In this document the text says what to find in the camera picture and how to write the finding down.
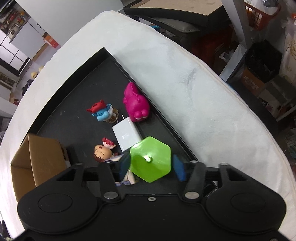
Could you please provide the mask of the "smiling child figurine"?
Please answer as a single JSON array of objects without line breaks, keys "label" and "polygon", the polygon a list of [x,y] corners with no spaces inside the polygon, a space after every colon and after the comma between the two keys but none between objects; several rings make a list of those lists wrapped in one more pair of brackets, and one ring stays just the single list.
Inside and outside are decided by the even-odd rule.
[{"label": "smiling child figurine", "polygon": [[117,186],[135,185],[138,180],[135,178],[132,171],[129,169],[123,181],[120,180],[119,176],[119,160],[123,154],[116,151],[116,144],[108,138],[102,138],[102,144],[94,147],[94,158],[99,163],[107,163],[112,171],[115,183]]}]

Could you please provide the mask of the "green hexagonal tin box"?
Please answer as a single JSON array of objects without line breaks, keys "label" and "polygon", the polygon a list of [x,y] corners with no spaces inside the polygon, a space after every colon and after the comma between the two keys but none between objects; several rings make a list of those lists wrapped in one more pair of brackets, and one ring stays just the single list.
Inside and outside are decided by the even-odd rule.
[{"label": "green hexagonal tin box", "polygon": [[171,171],[171,148],[153,137],[147,137],[130,148],[130,170],[147,183]]}]

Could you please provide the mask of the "white USB wall charger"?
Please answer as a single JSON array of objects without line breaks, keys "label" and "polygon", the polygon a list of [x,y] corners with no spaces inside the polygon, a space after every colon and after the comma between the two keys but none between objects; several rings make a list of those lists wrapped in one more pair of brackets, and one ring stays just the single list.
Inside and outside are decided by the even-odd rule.
[{"label": "white USB wall charger", "polygon": [[142,140],[142,137],[130,117],[124,118],[113,127],[114,135],[122,152],[128,150]]}]

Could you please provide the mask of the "brown cardboard box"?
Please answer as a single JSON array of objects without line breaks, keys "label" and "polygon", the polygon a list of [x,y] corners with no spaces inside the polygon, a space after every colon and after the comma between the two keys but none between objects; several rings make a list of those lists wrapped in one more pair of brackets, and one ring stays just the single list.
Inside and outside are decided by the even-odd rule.
[{"label": "brown cardboard box", "polygon": [[16,200],[69,167],[67,151],[58,140],[28,134],[11,161]]}]

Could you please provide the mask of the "blue figurine with red hat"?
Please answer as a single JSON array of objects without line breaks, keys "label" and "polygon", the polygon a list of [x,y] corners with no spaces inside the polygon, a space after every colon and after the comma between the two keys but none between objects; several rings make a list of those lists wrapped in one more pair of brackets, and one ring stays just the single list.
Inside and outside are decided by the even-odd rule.
[{"label": "blue figurine with red hat", "polygon": [[118,110],[110,103],[103,100],[94,103],[91,108],[86,109],[99,122],[114,123],[118,119]]}]

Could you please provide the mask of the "pink dinosaur toy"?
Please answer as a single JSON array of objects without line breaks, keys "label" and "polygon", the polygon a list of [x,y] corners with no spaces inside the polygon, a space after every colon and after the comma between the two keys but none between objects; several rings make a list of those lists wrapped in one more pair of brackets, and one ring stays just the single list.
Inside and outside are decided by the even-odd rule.
[{"label": "pink dinosaur toy", "polygon": [[124,90],[123,104],[133,122],[143,121],[149,116],[149,102],[133,82],[128,83]]}]

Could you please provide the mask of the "black shallow tray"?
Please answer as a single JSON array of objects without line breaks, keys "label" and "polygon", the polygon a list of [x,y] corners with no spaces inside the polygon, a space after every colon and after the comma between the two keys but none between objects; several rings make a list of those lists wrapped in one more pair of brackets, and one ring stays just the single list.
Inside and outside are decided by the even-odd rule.
[{"label": "black shallow tray", "polygon": [[[103,137],[115,140],[112,125],[106,122],[106,112],[119,111],[115,122],[131,116],[123,98],[124,90],[133,82],[107,49],[102,48],[55,92],[29,132],[60,140],[72,147],[77,161],[89,164],[83,155],[92,144]],[[167,144],[173,153],[172,168],[177,178],[189,180],[194,154],[152,102],[149,107],[149,115],[135,123],[140,136],[151,136]]]}]

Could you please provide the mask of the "orange cardboard box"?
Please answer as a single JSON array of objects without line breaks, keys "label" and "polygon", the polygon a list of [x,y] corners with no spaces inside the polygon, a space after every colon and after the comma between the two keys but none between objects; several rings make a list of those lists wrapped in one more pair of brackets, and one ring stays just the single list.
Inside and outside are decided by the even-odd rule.
[{"label": "orange cardboard box", "polygon": [[44,39],[45,43],[52,46],[53,48],[57,48],[59,46],[59,43],[52,36],[50,36],[48,33],[44,33],[43,39]]}]

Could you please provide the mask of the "orange laundry basket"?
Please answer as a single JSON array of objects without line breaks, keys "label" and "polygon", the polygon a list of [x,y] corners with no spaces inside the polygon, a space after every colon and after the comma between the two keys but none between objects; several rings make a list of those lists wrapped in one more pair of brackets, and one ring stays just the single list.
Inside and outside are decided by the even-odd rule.
[{"label": "orange laundry basket", "polygon": [[279,1],[244,1],[250,27],[263,30],[281,10]]}]

